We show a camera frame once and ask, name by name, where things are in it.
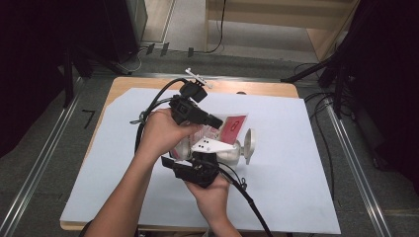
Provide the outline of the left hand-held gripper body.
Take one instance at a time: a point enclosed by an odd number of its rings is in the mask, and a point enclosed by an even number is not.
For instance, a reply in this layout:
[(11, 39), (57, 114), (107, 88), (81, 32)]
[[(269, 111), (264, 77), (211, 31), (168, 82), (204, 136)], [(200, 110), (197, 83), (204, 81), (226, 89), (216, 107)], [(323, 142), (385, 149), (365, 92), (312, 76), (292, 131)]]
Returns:
[(195, 78), (196, 81), (186, 81), (179, 89), (180, 94), (171, 98), (169, 106), (172, 111), (172, 118), (177, 124), (190, 121), (196, 124), (211, 125), (213, 116), (200, 109), (197, 103), (208, 95), (204, 87), (207, 86), (211, 89), (212, 84), (208, 83), (199, 74), (194, 74), (190, 68), (187, 68), (185, 72)]

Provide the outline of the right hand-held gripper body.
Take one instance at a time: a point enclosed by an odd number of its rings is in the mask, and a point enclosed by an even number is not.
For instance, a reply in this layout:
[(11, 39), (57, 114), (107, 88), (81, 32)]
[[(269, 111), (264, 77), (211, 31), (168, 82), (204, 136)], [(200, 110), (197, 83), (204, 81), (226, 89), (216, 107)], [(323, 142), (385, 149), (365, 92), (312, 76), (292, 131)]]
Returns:
[(195, 144), (180, 143), (181, 153), (171, 154), (171, 170), (175, 177), (201, 188), (209, 187), (221, 174), (232, 181), (238, 163), (238, 144), (203, 137)]

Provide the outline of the red and white pouch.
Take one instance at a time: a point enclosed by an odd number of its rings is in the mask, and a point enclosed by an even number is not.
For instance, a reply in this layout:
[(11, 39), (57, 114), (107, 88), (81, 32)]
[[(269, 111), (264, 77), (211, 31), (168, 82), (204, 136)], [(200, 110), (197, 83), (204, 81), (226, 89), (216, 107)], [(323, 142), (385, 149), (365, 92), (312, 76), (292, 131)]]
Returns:
[(220, 128), (204, 125), (198, 132), (183, 138), (169, 154), (175, 160), (188, 160), (193, 152), (240, 153), (238, 135), (246, 119), (246, 115), (222, 116)]

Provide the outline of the white lidded jug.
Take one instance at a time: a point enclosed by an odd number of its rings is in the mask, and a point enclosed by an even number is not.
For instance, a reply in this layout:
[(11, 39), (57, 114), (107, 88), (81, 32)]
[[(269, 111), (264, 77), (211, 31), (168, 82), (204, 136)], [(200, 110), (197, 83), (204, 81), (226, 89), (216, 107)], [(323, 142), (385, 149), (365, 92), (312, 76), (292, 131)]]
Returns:
[(243, 157), (245, 164), (250, 163), (256, 146), (255, 133), (252, 128), (247, 130), (244, 143), (235, 140), (232, 144), (203, 136), (198, 139), (196, 135), (183, 138), (170, 152), (170, 156), (177, 161), (191, 160), (194, 152), (215, 154), (218, 162), (235, 168), (239, 159)]

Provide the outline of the person's left hand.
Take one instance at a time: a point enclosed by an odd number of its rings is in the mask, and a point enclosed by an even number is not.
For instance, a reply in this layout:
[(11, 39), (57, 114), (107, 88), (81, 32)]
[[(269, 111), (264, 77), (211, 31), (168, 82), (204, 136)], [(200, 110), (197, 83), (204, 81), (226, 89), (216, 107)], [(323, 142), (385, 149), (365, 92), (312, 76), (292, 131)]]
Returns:
[(155, 163), (157, 158), (174, 148), (183, 138), (198, 132), (195, 123), (178, 125), (170, 109), (158, 109), (148, 118), (134, 155), (135, 161)]

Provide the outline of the person's right hand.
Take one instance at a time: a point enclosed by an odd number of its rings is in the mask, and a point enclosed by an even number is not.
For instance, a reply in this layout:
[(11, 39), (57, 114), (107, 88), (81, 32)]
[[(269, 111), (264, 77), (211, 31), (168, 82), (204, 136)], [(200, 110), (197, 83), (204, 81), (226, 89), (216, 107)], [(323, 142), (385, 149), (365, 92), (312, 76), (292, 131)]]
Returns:
[(198, 209), (208, 224), (228, 220), (226, 209), (229, 182), (223, 176), (218, 175), (206, 188), (190, 182), (186, 182), (186, 187), (196, 199)]

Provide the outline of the white paper sheet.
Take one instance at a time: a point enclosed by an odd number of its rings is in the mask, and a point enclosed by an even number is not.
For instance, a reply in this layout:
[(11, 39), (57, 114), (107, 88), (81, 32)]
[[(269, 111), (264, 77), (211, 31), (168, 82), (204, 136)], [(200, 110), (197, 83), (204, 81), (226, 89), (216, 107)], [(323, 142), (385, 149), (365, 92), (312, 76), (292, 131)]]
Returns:
[[(110, 103), (85, 158), (60, 222), (63, 228), (90, 221), (122, 178), (133, 156), (135, 119), (157, 95), (132, 88)], [(200, 103), (213, 115), (244, 115), (256, 133), (249, 162), (236, 172), (247, 183), (253, 211), (237, 189), (228, 216), (240, 230), (337, 234), (340, 226), (301, 99), (212, 92)]]

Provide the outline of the black cabinet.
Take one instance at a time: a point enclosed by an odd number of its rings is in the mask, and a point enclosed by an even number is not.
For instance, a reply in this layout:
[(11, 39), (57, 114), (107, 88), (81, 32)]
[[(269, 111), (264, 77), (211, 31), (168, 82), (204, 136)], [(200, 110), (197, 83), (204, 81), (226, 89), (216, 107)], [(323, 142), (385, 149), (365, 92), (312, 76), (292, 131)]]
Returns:
[(110, 26), (113, 60), (127, 61), (139, 52), (148, 14), (144, 0), (103, 0)]

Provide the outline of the black stand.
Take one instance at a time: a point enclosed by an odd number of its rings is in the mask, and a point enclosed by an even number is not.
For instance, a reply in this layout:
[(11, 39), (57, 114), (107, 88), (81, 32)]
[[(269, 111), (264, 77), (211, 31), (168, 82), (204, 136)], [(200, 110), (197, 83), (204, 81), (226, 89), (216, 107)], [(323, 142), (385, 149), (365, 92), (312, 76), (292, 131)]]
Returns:
[(297, 73), (286, 79), (281, 79), (283, 83), (291, 83), (303, 79), (320, 69), (323, 70), (318, 85), (321, 88), (328, 87), (332, 81), (335, 81), (335, 91), (333, 99), (333, 112), (339, 119), (341, 117), (341, 107), (343, 99), (344, 82), (349, 78), (347, 63), (345, 62), (345, 54), (343, 51), (337, 51), (326, 59), (308, 67), (307, 69)]

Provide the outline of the wooden shelf unit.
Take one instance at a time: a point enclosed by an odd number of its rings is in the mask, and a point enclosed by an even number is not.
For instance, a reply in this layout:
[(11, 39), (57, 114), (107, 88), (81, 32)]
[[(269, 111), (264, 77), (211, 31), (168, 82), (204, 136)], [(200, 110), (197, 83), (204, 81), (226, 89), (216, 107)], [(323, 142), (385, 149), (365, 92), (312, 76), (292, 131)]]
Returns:
[(205, 0), (206, 23), (227, 22), (306, 29), (318, 60), (351, 24), (361, 0)]

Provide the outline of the dark curtain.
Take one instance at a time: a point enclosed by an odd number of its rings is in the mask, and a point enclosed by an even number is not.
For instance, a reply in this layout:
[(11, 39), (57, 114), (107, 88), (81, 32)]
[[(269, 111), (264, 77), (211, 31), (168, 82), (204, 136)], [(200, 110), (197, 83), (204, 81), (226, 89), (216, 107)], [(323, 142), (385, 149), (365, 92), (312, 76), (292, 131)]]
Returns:
[(419, 195), (419, 0), (360, 0), (341, 51), (378, 165)]
[(61, 92), (70, 69), (92, 69), (76, 28), (89, 0), (0, 0), (0, 158), (11, 152)]

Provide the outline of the metal floor rail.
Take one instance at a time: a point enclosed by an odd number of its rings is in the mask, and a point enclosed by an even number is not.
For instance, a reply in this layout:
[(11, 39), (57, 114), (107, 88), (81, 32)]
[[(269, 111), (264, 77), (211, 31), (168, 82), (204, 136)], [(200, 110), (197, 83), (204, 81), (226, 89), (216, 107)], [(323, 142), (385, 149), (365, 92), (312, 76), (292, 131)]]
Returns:
[(55, 148), (74, 113), (84, 87), (85, 79), (78, 77), (75, 82), (74, 98), (71, 99), (68, 106), (61, 111), (58, 120), (43, 145), (34, 166), (32, 167), (18, 194), (15, 196), (4, 221), (0, 225), (0, 237), (13, 237), (20, 220), (41, 181), (42, 175), (47, 168)]
[(331, 99), (328, 99), (328, 102), (330, 103), (330, 106), (327, 107), (328, 115), (331, 119), (376, 235), (377, 237), (392, 237), (390, 228), (384, 218), (382, 209), (380, 208), (368, 178), (358, 159), (357, 153), (346, 131), (344, 123), (340, 118), (338, 118), (333, 109), (334, 102)]

